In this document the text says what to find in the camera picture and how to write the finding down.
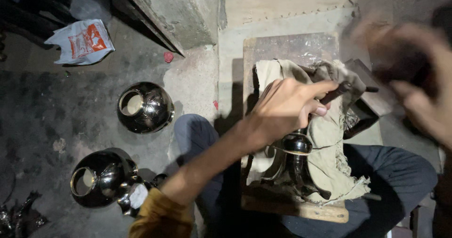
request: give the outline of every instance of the pot opening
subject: pot opening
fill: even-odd
[[[137,91],[128,91],[119,101],[121,113],[127,116],[135,115],[143,105],[143,96]]]
[[[71,179],[72,194],[77,196],[87,195],[93,188],[93,184],[94,184],[93,172],[86,167],[79,168],[72,175]]]

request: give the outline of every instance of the orange print on bag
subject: orange print on bag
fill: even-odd
[[[72,58],[78,58],[107,48],[96,26],[91,24],[76,36],[68,37],[71,42]]]

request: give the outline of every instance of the concrete floor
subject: concrete floor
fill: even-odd
[[[165,88],[176,114],[198,113],[213,122],[218,99],[218,54],[214,47],[186,51],[164,62],[167,51],[122,22],[109,25],[116,51],[92,66],[53,64],[59,51],[40,50],[21,36],[7,33],[0,63],[0,158],[14,166],[16,186],[8,206],[25,200],[31,190],[42,198],[33,207],[50,223],[34,237],[125,237],[133,218],[113,203],[100,209],[78,205],[69,181],[87,154],[111,147],[127,152],[142,176],[177,169],[180,152],[171,123],[163,130],[137,135],[117,118],[119,95],[138,81]],[[64,142],[58,148],[56,143]]]
[[[448,0],[352,0],[353,6],[348,0],[331,0],[334,2],[329,4],[325,0],[309,0],[309,8],[322,8],[320,12],[312,9],[310,13],[294,3],[278,7],[285,10],[282,18],[278,16],[280,11],[274,11],[273,16],[265,20],[257,15],[271,8],[259,9],[254,3],[246,3],[252,0],[245,0],[248,7],[240,11],[228,7],[228,2],[233,1],[226,0],[230,24],[228,22],[226,29],[219,32],[218,47],[214,46],[212,51],[206,51],[205,47],[187,50],[187,58],[175,55],[171,63],[163,61],[165,48],[115,18],[108,30],[116,51],[90,66],[55,65],[53,61],[60,53],[55,48],[41,50],[20,36],[7,34],[4,52],[8,60],[0,63],[0,158],[15,169],[13,199],[21,202],[31,190],[43,194],[34,207],[51,223],[33,237],[126,236],[133,219],[123,217],[115,203],[105,208],[87,209],[71,197],[70,175],[87,154],[110,147],[121,148],[137,162],[145,178],[160,172],[171,174],[177,169],[175,160],[180,153],[173,136],[173,124],[154,134],[137,135],[119,123],[117,99],[128,85],[138,81],[155,82],[173,99],[175,119],[184,113],[197,113],[212,123],[216,120],[216,128],[225,131],[241,116],[234,113],[232,107],[243,103],[240,92],[243,39],[342,32],[353,21],[353,11],[359,15],[358,12],[365,14],[373,8],[382,10],[389,22],[407,19],[428,22],[432,10]],[[330,5],[338,4],[339,8],[328,10]],[[246,16],[234,18],[234,13]],[[371,68],[366,52],[343,41],[341,59],[349,58],[361,59]],[[66,70],[71,73],[70,77],[65,76]],[[212,103],[215,100],[219,102],[218,111]],[[54,147],[55,142],[63,140],[64,148]],[[355,141],[403,147],[424,156],[439,170],[436,145],[411,135],[397,116],[385,117]],[[8,206],[13,203],[14,200],[10,200]],[[427,235],[421,237],[428,237],[428,230],[425,233]]]

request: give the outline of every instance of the concrete wall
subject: concrete wall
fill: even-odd
[[[193,0],[204,19],[207,29],[212,33],[212,39],[218,40],[218,6],[219,0]]]
[[[218,0],[150,0],[150,7],[184,49],[217,43]]]

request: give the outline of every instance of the mustard sleeve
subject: mustard sleeve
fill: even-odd
[[[189,206],[181,206],[152,188],[129,228],[129,238],[189,238],[193,219]]]

